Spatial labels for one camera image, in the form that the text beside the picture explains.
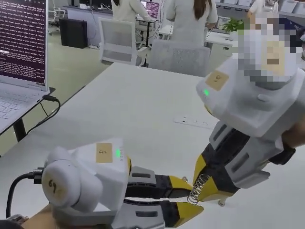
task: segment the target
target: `metal spring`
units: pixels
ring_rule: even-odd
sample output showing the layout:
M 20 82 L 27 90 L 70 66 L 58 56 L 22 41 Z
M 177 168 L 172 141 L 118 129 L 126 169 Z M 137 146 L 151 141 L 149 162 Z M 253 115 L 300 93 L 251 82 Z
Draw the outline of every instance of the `metal spring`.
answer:
M 193 204 L 193 205 L 198 204 L 201 191 L 204 188 L 204 185 L 206 184 L 206 182 L 208 181 L 209 178 L 210 178 L 210 176 L 206 175 L 206 174 L 201 174 L 197 178 L 191 193 L 187 197 L 187 202 L 189 202 L 190 204 Z

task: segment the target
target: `laptop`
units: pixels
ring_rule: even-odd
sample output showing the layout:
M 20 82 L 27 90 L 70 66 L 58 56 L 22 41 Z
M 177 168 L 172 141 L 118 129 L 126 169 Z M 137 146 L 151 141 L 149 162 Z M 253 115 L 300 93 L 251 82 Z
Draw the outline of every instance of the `laptop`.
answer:
M 158 2 L 141 1 L 141 3 L 151 18 L 155 18 L 155 19 L 158 18 L 158 12 L 159 12 L 159 3 Z
M 48 1 L 1 0 L 0 134 L 49 93 Z

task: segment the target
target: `wristwatch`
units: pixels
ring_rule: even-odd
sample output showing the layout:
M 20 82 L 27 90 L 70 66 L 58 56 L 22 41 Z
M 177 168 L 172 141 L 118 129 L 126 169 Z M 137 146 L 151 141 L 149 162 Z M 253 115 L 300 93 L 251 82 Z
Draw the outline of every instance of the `wristwatch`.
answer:
M 289 147 L 285 143 L 283 143 L 283 147 L 284 150 L 281 153 L 269 159 L 271 163 L 276 165 L 285 165 L 295 154 L 295 149 Z

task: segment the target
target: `laptop screen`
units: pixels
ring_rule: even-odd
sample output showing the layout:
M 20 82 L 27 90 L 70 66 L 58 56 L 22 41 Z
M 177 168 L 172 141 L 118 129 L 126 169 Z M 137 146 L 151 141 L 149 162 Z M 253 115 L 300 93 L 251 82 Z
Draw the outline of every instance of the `laptop screen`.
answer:
M 46 0 L 0 0 L 0 75 L 46 84 Z
M 145 7 L 145 9 L 150 17 L 155 18 L 155 19 L 158 18 L 159 3 L 152 2 L 152 1 L 141 1 L 141 3 Z

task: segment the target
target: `paper label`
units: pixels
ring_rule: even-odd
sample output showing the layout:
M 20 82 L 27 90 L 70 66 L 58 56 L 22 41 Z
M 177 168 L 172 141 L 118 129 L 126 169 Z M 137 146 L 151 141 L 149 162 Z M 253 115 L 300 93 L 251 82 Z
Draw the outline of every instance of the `paper label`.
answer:
M 112 163 L 112 144 L 97 143 L 96 144 L 96 163 Z
M 52 195 L 57 201 L 62 201 L 66 195 L 66 190 L 48 173 L 43 175 L 42 186 L 44 191 L 49 195 Z
M 227 74 L 216 70 L 210 74 L 205 83 L 216 91 L 220 91 L 228 79 Z

